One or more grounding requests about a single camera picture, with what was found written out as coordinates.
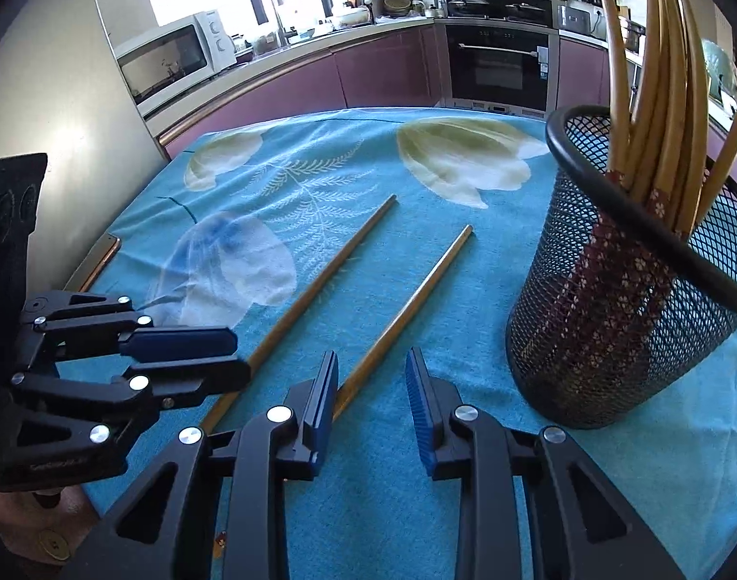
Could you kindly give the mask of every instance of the faucet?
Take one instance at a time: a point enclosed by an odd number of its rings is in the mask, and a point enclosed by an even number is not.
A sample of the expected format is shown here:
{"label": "faucet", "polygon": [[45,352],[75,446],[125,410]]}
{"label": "faucet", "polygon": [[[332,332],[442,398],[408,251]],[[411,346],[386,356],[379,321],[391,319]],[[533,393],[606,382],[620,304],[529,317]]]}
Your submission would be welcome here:
{"label": "faucet", "polygon": [[277,22],[277,39],[279,42],[279,47],[283,48],[286,45],[290,45],[290,42],[288,41],[289,37],[292,37],[293,34],[287,34],[285,32],[285,27],[282,25],[282,19],[279,16],[279,10],[277,7],[282,6],[285,3],[285,0],[272,0],[272,8],[274,10],[274,17],[275,21]]}

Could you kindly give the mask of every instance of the button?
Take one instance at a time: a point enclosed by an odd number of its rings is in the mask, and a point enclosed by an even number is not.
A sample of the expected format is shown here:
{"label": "button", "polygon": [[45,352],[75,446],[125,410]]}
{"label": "button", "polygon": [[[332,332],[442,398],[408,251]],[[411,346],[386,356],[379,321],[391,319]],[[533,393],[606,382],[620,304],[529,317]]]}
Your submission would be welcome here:
{"label": "button", "polygon": [[55,561],[65,562],[71,557],[68,542],[53,530],[42,530],[38,533],[38,543],[46,554]]}

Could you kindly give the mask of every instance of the kitchen counter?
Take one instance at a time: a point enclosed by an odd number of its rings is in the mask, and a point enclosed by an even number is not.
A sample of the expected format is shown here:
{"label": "kitchen counter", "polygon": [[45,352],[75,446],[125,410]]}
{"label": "kitchen counter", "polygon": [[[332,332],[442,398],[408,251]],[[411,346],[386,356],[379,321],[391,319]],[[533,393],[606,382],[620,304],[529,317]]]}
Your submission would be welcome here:
{"label": "kitchen counter", "polygon": [[[588,36],[587,34],[578,34],[576,32],[570,32],[569,30],[560,30],[559,37],[562,39],[570,39],[574,42],[595,45],[597,48],[602,48],[603,50],[609,49],[609,44],[606,41]],[[626,60],[642,67],[642,57],[635,55],[633,52],[629,52],[628,50],[626,50]]]}
{"label": "kitchen counter", "polygon": [[273,70],[284,68],[293,61],[298,61],[317,52],[323,52],[343,44],[359,42],[394,30],[429,26],[433,22],[433,19],[427,19],[426,17],[382,21],[371,26],[339,30],[322,37],[286,46],[285,48],[258,57],[246,65],[238,65],[237,67],[228,69],[212,79],[197,85],[180,99],[148,117],[145,123],[153,137],[159,138],[173,125],[179,123],[186,116],[207,105],[215,98],[234,88],[250,83],[254,79],[261,78]]}

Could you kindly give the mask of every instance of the white tulip print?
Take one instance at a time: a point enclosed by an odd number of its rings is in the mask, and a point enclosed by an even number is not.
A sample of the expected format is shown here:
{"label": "white tulip print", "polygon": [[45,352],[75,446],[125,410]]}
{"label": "white tulip print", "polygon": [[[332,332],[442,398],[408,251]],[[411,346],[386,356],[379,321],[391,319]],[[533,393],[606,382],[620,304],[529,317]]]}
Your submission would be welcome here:
{"label": "white tulip print", "polygon": [[487,209],[479,190],[514,191],[532,172],[525,159],[549,147],[510,123],[479,117],[433,117],[402,124],[398,153],[416,179],[441,198]]}

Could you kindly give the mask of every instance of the countertop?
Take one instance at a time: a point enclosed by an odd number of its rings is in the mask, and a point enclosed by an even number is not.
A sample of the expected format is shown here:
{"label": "countertop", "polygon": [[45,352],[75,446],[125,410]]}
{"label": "countertop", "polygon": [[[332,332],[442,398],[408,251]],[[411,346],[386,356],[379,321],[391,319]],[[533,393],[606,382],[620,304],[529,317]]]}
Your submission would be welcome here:
{"label": "countertop", "polygon": [[[220,96],[224,92],[228,92],[232,88],[239,87],[252,79],[263,76],[274,69],[284,67],[290,62],[315,54],[316,52],[323,52],[329,48],[335,48],[341,44],[359,41],[393,30],[429,26],[434,23],[447,24],[452,23],[452,20],[451,18],[434,20],[428,19],[427,17],[392,21],[382,20],[375,25],[339,30],[326,34],[323,37],[286,46],[268,55],[261,56],[246,65],[239,65],[238,67],[228,69],[213,77],[213,79],[201,83],[199,86],[190,90],[187,95],[146,119],[145,123],[153,137],[158,138],[162,133],[172,127],[172,125],[178,123],[187,115],[192,114],[201,106],[206,105],[213,98]],[[591,44],[603,50],[607,50],[608,48],[607,42],[601,39],[570,32],[569,30],[559,30],[559,36],[572,41]],[[638,55],[627,51],[626,58],[636,65],[642,65],[642,58]],[[709,118],[725,132],[728,132],[731,127],[731,119],[711,100],[709,101]]]}
{"label": "countertop", "polygon": [[[597,48],[602,48],[603,50],[609,49],[609,45],[607,42],[603,41],[602,39],[597,39],[596,37],[590,37],[587,34],[578,34],[576,32],[570,32],[569,30],[560,30],[559,31],[559,37],[563,39],[572,39],[572,41],[580,42],[580,43],[587,43],[589,45],[595,45]],[[631,61],[635,65],[642,66],[642,57],[639,55],[635,55],[633,52],[629,52],[626,50],[626,60]]]}
{"label": "countertop", "polygon": [[220,96],[228,90],[239,87],[252,79],[263,76],[265,73],[281,68],[292,61],[304,58],[316,52],[323,52],[328,48],[334,48],[340,44],[358,41],[375,35],[384,34],[392,30],[402,28],[416,28],[428,26],[435,20],[427,17],[414,17],[412,19],[398,19],[392,21],[380,21],[375,25],[361,26],[339,30],[322,37],[309,39],[294,45],[286,46],[254,59],[246,65],[238,65],[221,72],[212,79],[204,81],[198,86],[190,89],[188,93],[179,100],[172,102],[157,113],[145,119],[148,130],[153,137],[157,138],[172,125],[178,123],[185,116],[192,114],[210,102],[213,98]]}

